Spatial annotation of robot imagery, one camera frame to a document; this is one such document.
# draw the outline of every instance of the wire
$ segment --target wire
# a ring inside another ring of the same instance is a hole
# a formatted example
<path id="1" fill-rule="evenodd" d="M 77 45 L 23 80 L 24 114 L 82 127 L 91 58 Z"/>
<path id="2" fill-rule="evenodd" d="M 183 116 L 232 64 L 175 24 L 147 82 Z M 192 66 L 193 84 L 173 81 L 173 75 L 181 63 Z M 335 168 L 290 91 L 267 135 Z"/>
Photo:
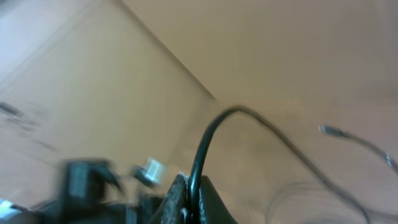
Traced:
<path id="1" fill-rule="evenodd" d="M 344 138 L 347 140 L 352 140 L 361 146 L 363 146 L 365 149 L 375 153 L 378 155 L 386 164 L 398 175 L 398 164 L 393 158 L 386 152 L 384 152 L 382 149 L 374 145 L 373 143 L 360 138 L 358 136 L 355 136 L 354 134 L 348 133 L 346 131 L 343 131 L 339 128 L 335 128 L 329 125 L 321 125 L 319 126 L 319 132 L 323 134 L 329 134 L 330 136 L 334 136 L 337 138 Z M 395 220 L 398 221 L 398 214 L 391 214 L 391 213 L 384 213 L 380 212 L 371 208 L 366 208 L 364 207 L 365 210 L 370 214 L 372 217 L 378 217 L 378 218 L 383 218 L 383 219 L 388 219 L 388 220 Z"/>
<path id="2" fill-rule="evenodd" d="M 271 124 L 268 120 L 262 117 L 257 112 L 244 107 L 244 106 L 233 106 L 230 107 L 220 115 L 218 115 L 206 128 L 205 133 L 202 136 L 202 139 L 199 143 L 197 154 L 195 156 L 195 160 L 193 161 L 191 175 L 188 180 L 188 204 L 189 210 L 192 213 L 193 217 L 198 216 L 198 205 L 199 205 L 199 189 L 200 189 L 200 179 L 201 173 L 203 170 L 203 166 L 205 164 L 207 150 L 209 148 L 211 139 L 217 129 L 217 127 L 231 114 L 235 112 L 245 113 L 254 119 L 256 119 L 259 123 L 267 127 L 271 132 L 273 132 L 286 146 L 290 149 L 293 154 L 295 154 L 306 166 L 308 169 L 312 171 L 312 173 L 317 176 L 321 182 L 332 192 L 334 192 L 339 198 L 346 202 L 348 205 L 354 207 L 358 211 L 360 211 L 367 224 L 370 224 L 370 219 L 367 211 L 363 208 L 363 206 L 352 196 L 350 193 L 342 189 L 341 187 L 334 184 L 325 174 L 323 174 L 307 157 L 304 155 L 300 149 L 297 148 L 287 137 L 286 135 Z"/>

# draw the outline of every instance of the black cable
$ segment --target black cable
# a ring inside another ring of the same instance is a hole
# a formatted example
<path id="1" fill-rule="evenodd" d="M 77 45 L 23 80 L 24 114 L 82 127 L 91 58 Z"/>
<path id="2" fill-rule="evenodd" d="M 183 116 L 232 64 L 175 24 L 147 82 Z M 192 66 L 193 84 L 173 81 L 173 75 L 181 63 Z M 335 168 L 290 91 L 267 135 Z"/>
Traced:
<path id="1" fill-rule="evenodd" d="M 315 176 L 317 176 L 321 182 L 328 187 L 332 192 L 337 194 L 340 199 L 346 202 L 348 205 L 359 210 L 367 224 L 370 224 L 370 219 L 367 211 L 361 206 L 361 204 L 347 191 L 342 189 L 341 187 L 334 184 L 325 174 L 323 174 L 287 137 L 286 135 L 280 131 L 273 124 L 268 122 L 264 117 L 262 117 L 257 112 L 244 107 L 244 106 L 233 106 L 226 110 L 224 110 L 218 117 L 216 117 L 206 128 L 205 133 L 202 136 L 202 139 L 199 143 L 197 154 L 195 156 L 195 160 L 193 161 L 191 175 L 188 180 L 188 204 L 189 210 L 192 213 L 193 217 L 198 217 L 199 211 L 199 189 L 200 189 L 200 179 L 201 173 L 203 170 L 203 166 L 205 164 L 207 150 L 209 148 L 211 139 L 217 129 L 217 127 L 231 114 L 235 112 L 242 112 L 252 116 L 262 125 L 267 127 L 271 132 L 273 132 L 289 149 L 292 151 L 312 172 Z"/>

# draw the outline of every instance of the thin gray cable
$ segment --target thin gray cable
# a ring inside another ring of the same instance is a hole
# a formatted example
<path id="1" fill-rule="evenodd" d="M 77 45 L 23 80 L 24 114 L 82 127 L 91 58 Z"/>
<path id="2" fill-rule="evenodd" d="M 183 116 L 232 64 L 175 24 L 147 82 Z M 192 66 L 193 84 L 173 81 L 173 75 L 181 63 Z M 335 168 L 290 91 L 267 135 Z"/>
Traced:
<path id="1" fill-rule="evenodd" d="M 335 127 L 332 127 L 329 125 L 319 126 L 319 132 L 324 133 L 324 134 L 329 134 L 329 135 L 337 137 L 337 138 L 352 140 L 352 141 L 360 144 L 365 149 L 378 155 L 398 175 L 397 162 L 395 160 L 393 160 L 393 158 L 388 153 L 384 152 L 382 149 L 380 149 L 373 143 L 371 143 L 363 138 L 360 138 L 354 134 L 348 133 L 339 128 L 335 128 Z M 374 218 L 398 221 L 398 214 L 385 213 L 385 212 L 380 212 L 380 211 L 374 210 L 372 208 L 367 208 L 365 206 L 363 206 L 363 207 L 367 211 L 367 213 Z"/>

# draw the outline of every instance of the cable connector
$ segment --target cable connector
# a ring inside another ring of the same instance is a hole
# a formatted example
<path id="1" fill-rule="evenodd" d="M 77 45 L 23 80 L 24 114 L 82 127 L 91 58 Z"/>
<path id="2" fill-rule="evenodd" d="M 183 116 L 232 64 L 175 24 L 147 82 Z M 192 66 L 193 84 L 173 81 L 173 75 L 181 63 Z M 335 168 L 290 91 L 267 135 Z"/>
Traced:
<path id="1" fill-rule="evenodd" d="M 329 134 L 334 137 L 346 137 L 344 131 L 329 125 L 319 125 L 318 130 L 320 133 Z"/>

